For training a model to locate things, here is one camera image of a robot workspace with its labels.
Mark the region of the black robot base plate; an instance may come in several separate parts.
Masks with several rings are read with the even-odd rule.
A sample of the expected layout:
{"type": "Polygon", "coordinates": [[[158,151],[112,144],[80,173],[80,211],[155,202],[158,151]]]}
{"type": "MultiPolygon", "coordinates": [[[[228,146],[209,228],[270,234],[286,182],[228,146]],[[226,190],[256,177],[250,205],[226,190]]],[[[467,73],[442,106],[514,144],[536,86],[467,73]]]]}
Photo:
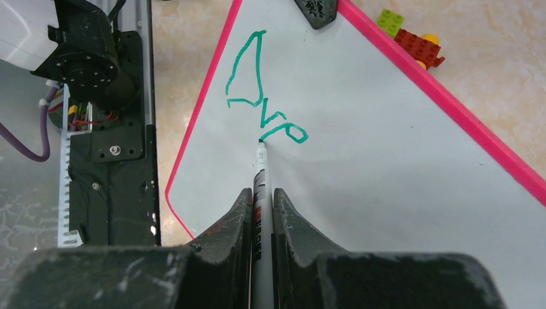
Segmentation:
{"type": "MultiPolygon", "coordinates": [[[[121,33],[120,58],[126,37],[121,33]]],[[[140,69],[125,69],[140,87],[140,69]]],[[[156,138],[140,104],[139,90],[122,111],[94,111],[90,133],[71,138],[70,228],[85,245],[160,244],[156,138]]]]}

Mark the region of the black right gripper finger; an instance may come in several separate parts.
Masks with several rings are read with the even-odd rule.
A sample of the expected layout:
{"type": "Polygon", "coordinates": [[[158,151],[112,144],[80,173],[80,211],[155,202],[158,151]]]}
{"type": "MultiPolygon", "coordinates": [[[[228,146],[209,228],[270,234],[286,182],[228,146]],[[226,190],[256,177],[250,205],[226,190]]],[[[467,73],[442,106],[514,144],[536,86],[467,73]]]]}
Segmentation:
{"type": "Polygon", "coordinates": [[[30,254],[2,308],[248,308],[252,192],[185,245],[81,246],[30,254]]]}
{"type": "Polygon", "coordinates": [[[475,258],[350,252],[316,229],[283,189],[273,193],[279,308],[504,308],[475,258]]]}
{"type": "Polygon", "coordinates": [[[320,30],[335,20],[338,0],[294,1],[312,29],[320,30]]]}

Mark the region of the pink framed whiteboard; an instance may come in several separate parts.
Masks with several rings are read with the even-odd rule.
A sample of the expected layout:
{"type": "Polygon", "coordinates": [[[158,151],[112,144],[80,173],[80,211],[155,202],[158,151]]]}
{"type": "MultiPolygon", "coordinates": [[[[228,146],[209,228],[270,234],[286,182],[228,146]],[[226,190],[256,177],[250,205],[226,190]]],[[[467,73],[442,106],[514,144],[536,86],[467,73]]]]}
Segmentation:
{"type": "Polygon", "coordinates": [[[545,180],[341,1],[313,30],[293,1],[234,1],[166,186],[193,236],[256,174],[345,249],[460,252],[509,308],[545,307],[545,180]]]}

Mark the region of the green capped whiteboard marker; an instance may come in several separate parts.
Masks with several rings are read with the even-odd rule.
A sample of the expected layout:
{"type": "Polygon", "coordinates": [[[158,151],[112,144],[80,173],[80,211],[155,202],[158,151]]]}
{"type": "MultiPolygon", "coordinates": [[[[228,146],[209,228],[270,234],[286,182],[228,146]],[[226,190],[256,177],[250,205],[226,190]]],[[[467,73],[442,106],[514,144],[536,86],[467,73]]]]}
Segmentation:
{"type": "Polygon", "coordinates": [[[251,308],[274,307],[273,252],[271,236],[272,189],[268,175],[268,156],[265,142],[258,140],[256,175],[253,182],[253,240],[251,308]]]}

